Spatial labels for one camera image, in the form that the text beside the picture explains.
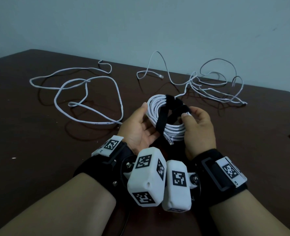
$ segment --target forearm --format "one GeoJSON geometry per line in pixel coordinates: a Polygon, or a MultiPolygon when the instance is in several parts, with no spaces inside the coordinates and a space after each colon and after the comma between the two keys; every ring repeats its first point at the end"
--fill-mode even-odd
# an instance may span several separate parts
{"type": "Polygon", "coordinates": [[[290,235],[290,230],[248,190],[210,207],[209,210],[220,235],[290,235]]]}
{"type": "Polygon", "coordinates": [[[2,235],[101,235],[116,199],[81,173],[0,229],[2,235]]]}

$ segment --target left hand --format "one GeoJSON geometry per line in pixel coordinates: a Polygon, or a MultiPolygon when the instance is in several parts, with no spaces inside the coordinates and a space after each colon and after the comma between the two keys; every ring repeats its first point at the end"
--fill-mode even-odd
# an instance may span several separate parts
{"type": "Polygon", "coordinates": [[[120,127],[118,136],[124,137],[135,155],[148,148],[159,136],[159,132],[146,117],[147,103],[143,103],[120,127]]]}

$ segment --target brown table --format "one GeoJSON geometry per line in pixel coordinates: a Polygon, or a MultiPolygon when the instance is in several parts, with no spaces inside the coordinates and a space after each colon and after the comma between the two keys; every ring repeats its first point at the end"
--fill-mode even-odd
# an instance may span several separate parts
{"type": "MultiPolygon", "coordinates": [[[[121,93],[123,120],[152,95],[178,94],[168,78],[138,81],[136,72],[144,68],[111,64],[113,71],[109,76],[116,80],[121,93]]],[[[53,104],[56,90],[39,90],[29,84],[30,78],[59,69],[97,66],[94,59],[40,50],[0,58],[0,226],[68,181],[93,150],[117,133],[116,125],[84,125],[68,119],[53,104]]],[[[60,87],[68,79],[96,75],[100,73],[67,71],[47,79],[43,85],[60,87]]],[[[177,83],[188,79],[181,74],[172,73],[172,77],[177,83]]],[[[221,90],[236,91],[230,84],[221,90]]],[[[71,112],[68,101],[84,95],[84,86],[65,90],[58,102],[80,119],[103,120],[80,107],[71,112]]],[[[247,106],[217,103],[194,96],[192,91],[182,100],[208,111],[218,149],[248,177],[249,190],[255,197],[290,228],[290,92],[246,85],[240,96],[249,103],[247,106]]],[[[89,84],[85,104],[113,119],[120,117],[116,89],[108,79],[89,84]]],[[[105,235],[118,234],[124,214],[117,207],[105,235]]],[[[131,212],[124,235],[135,235],[136,231],[138,235],[200,235],[192,212],[167,213],[159,207],[131,212]]]]}

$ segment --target white wall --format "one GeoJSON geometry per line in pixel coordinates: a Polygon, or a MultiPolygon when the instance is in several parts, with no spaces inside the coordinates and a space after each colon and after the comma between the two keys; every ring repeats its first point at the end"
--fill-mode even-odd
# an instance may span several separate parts
{"type": "Polygon", "coordinates": [[[31,48],[143,67],[159,50],[184,74],[222,57],[290,91],[290,0],[0,0],[0,57],[31,48]]]}

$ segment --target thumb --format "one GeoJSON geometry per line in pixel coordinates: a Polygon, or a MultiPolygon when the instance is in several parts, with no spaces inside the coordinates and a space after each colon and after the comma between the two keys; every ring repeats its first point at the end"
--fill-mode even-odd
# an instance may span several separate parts
{"type": "Polygon", "coordinates": [[[131,115],[131,118],[139,123],[143,122],[143,116],[147,111],[147,103],[144,102],[142,106],[135,110],[135,112],[131,115]]]}
{"type": "Polygon", "coordinates": [[[181,119],[182,119],[182,122],[187,130],[197,126],[197,124],[198,124],[195,121],[194,117],[187,114],[187,113],[183,113],[181,115],[181,119]]]}

